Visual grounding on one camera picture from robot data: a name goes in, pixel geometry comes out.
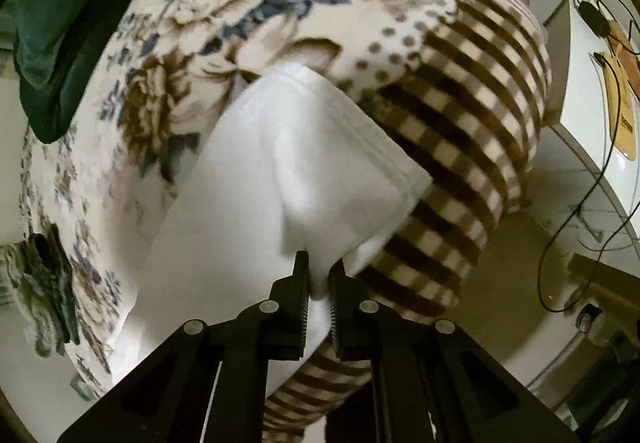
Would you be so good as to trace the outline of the white denim pants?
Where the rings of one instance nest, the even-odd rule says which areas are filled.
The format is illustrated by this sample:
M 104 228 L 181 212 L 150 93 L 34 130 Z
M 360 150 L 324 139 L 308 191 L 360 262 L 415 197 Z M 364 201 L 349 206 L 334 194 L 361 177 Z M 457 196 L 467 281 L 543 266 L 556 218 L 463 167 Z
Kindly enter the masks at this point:
M 300 64 L 267 70 L 224 112 L 155 237 L 110 364 L 124 378 L 189 319 L 216 324 L 309 255 L 306 349 L 330 329 L 328 274 L 361 271 L 430 175 L 345 93 Z

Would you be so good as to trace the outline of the crumpled grey patterned cloth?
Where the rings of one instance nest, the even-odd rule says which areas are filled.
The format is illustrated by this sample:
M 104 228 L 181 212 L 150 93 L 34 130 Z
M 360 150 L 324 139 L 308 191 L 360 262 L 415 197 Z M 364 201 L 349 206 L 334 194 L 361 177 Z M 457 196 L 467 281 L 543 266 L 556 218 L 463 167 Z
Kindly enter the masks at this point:
M 55 224 L 1 247 L 1 288 L 21 313 L 25 338 L 38 356 L 63 355 L 66 345 L 78 345 L 73 270 Z

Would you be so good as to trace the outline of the floral plush blanket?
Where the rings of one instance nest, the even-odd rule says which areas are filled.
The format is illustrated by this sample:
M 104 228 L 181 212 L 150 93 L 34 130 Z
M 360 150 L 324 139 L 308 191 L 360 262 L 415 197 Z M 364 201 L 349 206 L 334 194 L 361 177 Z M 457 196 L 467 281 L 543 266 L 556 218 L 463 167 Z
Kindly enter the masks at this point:
M 51 224 L 73 270 L 79 343 L 97 395 L 169 208 L 225 111 L 270 68 L 304 65 L 431 177 L 361 271 L 375 300 L 429 323 L 458 300 L 518 209 L 551 70 L 544 34 L 509 0 L 131 0 L 64 136 L 30 129 L 24 241 Z

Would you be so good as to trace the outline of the yellow paper bag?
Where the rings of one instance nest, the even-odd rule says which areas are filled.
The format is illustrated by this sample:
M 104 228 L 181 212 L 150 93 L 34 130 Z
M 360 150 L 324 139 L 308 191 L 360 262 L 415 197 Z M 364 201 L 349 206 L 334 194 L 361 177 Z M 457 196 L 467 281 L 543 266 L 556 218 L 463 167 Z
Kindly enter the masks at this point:
M 623 29 L 608 20 L 608 53 L 601 53 L 610 140 L 628 159 L 636 160 L 636 107 L 639 102 L 639 59 Z

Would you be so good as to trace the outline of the dark green pillow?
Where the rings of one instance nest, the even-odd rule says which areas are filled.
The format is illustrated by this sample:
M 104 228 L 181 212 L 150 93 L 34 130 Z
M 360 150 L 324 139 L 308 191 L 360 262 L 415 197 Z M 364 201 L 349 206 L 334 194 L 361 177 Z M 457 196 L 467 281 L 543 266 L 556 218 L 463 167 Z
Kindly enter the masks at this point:
M 36 138 L 64 136 L 131 0 L 17 0 L 14 66 Z

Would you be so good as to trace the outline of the black power adapter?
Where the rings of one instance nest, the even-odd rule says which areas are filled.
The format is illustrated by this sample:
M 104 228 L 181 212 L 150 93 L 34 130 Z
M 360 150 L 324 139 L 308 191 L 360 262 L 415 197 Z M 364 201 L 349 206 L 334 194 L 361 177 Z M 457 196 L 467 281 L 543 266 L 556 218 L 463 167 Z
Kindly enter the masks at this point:
M 611 35 L 608 19 L 592 3 L 588 1 L 578 3 L 577 12 L 597 37 L 608 38 Z

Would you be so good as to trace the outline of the white side table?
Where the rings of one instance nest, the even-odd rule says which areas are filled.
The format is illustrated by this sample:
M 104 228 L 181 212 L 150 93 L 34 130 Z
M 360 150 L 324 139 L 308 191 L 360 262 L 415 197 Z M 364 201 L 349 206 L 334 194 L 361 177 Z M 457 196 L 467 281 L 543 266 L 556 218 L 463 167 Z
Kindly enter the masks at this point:
M 608 44 L 582 20 L 576 2 L 565 0 L 549 21 L 558 100 L 530 173 L 530 213 L 545 226 L 558 226 L 598 183 L 578 221 L 613 229 L 638 203 L 639 162 L 611 143 L 603 70 L 593 57 L 608 52 Z

